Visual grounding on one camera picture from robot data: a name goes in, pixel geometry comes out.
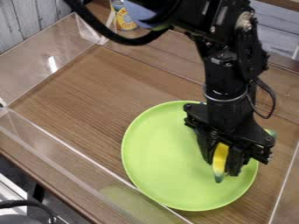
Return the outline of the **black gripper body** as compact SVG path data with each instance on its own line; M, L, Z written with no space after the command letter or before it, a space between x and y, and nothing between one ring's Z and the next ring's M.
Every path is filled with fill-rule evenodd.
M196 130L214 131L218 141L240 145L249 142L269 146L262 138L264 129L254 120L254 105L245 95L238 99L208 99L206 105L198 102L186 102L182 105L185 113L184 125L194 134Z

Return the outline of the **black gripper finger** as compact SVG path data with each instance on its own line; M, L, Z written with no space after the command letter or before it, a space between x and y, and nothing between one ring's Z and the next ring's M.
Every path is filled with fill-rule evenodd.
M208 165L210 165L213 152L218 142L218 135L214 131L208 132L204 129L197 129L196 136L202 160L206 162Z
M270 158L270 149L260 145L233 145L228 149L228 159L225 163L225 172L229 176L236 177L241 173L241 168L254 159L261 164L268 164Z

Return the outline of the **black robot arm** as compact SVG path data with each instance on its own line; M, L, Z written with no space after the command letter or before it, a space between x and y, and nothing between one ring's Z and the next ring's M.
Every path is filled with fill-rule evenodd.
M105 38L126 46L150 43L172 28L184 31L202 61L206 99L182 105L184 124L196 133L214 179L237 176L252 159L265 164L276 139L254 121L270 117L257 112L256 91L276 94L258 78L268 54L249 0L122 0L130 18L148 30L137 38L116 34L78 0L64 2Z

